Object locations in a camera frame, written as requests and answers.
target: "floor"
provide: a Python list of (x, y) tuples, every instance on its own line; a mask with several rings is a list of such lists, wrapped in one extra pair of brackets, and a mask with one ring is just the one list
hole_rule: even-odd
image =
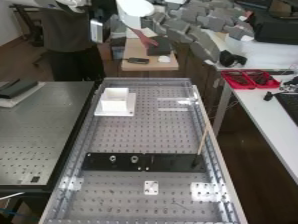
[[(22, 40), (0, 48), (0, 81), (15, 78), (51, 81), (46, 60), (37, 67), (33, 65), (43, 52)], [(179, 71), (152, 72), (148, 76), (188, 77), (211, 117), (216, 101), (216, 95), (210, 94), (214, 70), (188, 56), (187, 47), (176, 46), (176, 52)], [(147, 73), (120, 72), (119, 61), (104, 61), (104, 70), (108, 76), (147, 77)], [(218, 142), (248, 223), (298, 224), (298, 187), (239, 105), (226, 112)], [(14, 224), (26, 221), (19, 218)]]

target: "metal table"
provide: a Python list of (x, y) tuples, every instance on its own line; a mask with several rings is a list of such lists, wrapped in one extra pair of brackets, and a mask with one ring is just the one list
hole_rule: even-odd
[(2, 192), (37, 191), (54, 184), (91, 89), (91, 82), (46, 83), (17, 106), (0, 108)]
[[(106, 87), (128, 87), (136, 94), (134, 117), (93, 116)], [(104, 79), (39, 223), (247, 223), (211, 129), (199, 172), (82, 169), (95, 152), (194, 155), (206, 125), (188, 79)], [(143, 194), (147, 180), (158, 181), (158, 195)]]

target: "small metal plate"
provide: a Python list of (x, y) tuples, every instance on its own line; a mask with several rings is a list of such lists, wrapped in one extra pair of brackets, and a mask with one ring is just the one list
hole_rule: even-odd
[(206, 172), (202, 156), (192, 154), (86, 153), (86, 171)]

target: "white block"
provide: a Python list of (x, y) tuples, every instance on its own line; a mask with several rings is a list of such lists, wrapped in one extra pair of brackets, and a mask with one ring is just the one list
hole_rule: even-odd
[(99, 98), (102, 111), (127, 111), (127, 93), (127, 88), (106, 88)]

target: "red container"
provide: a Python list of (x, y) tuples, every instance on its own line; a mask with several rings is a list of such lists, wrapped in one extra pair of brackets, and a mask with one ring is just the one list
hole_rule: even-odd
[(220, 75), (232, 89), (253, 89), (255, 83), (249, 80), (247, 75), (243, 75), (242, 71), (224, 70)]
[(272, 89), (279, 87), (279, 82), (261, 70), (243, 70), (243, 75), (248, 77), (259, 89)]

